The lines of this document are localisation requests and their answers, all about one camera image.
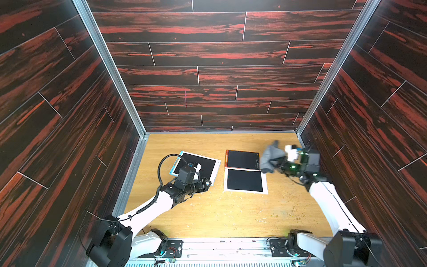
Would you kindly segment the grey microfibre cloth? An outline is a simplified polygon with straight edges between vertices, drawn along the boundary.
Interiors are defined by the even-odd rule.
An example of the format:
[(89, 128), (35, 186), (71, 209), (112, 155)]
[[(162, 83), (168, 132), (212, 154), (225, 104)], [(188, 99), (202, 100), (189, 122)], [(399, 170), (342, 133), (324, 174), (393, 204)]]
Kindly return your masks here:
[(273, 173), (275, 170), (275, 165), (272, 164), (271, 160), (276, 160), (283, 158), (287, 153), (279, 148), (279, 141), (275, 140), (271, 145), (269, 145), (260, 158), (259, 167), (262, 173)]

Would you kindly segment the red drawing tablet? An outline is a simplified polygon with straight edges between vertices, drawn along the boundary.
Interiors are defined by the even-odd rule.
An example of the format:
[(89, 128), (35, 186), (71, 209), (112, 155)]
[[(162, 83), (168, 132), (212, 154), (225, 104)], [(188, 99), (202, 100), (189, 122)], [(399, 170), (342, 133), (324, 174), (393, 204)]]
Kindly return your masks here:
[(259, 170), (259, 153), (227, 150), (225, 158), (226, 168)]

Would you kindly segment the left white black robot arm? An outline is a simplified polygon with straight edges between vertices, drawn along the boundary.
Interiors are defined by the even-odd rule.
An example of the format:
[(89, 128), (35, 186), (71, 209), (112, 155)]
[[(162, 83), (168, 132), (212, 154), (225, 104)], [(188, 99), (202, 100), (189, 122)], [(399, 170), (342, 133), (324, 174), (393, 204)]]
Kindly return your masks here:
[(99, 267), (123, 267), (130, 259), (145, 254), (162, 252), (167, 241), (162, 232), (151, 230), (141, 238), (138, 234), (145, 226), (177, 204), (208, 191), (212, 182), (200, 174), (201, 165), (190, 163), (179, 170), (174, 181), (161, 185), (156, 195), (138, 208), (120, 215), (108, 215), (98, 220), (99, 228), (93, 236), (86, 255)]

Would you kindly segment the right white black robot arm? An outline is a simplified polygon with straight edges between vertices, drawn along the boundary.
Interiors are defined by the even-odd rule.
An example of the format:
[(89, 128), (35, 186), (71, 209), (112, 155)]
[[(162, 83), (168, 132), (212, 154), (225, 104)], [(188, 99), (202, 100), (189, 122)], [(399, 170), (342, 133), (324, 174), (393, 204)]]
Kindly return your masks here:
[(317, 150), (285, 147), (276, 168), (288, 178), (298, 178), (324, 213), (333, 237), (326, 242), (306, 230), (289, 232), (285, 248), (293, 257), (313, 255), (327, 267), (377, 267), (383, 243), (356, 220), (341, 200), (332, 180), (320, 170)]

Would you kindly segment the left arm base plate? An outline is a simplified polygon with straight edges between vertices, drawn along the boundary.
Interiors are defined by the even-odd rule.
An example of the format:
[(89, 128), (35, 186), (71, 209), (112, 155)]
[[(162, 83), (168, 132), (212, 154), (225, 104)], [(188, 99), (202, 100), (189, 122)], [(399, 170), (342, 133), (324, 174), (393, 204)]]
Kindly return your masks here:
[(182, 257), (182, 252), (183, 240), (168, 239), (163, 241), (154, 253), (146, 254), (145, 257), (177, 259)]

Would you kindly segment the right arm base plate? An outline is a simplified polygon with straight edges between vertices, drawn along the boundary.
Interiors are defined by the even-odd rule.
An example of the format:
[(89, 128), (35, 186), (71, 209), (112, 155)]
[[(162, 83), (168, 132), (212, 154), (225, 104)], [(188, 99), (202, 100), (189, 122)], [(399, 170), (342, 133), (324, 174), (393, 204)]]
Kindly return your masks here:
[(270, 237), (266, 241), (267, 246), (270, 248), (273, 258), (283, 258), (283, 257), (299, 257), (300, 254), (294, 250), (288, 248), (288, 240), (277, 237)]

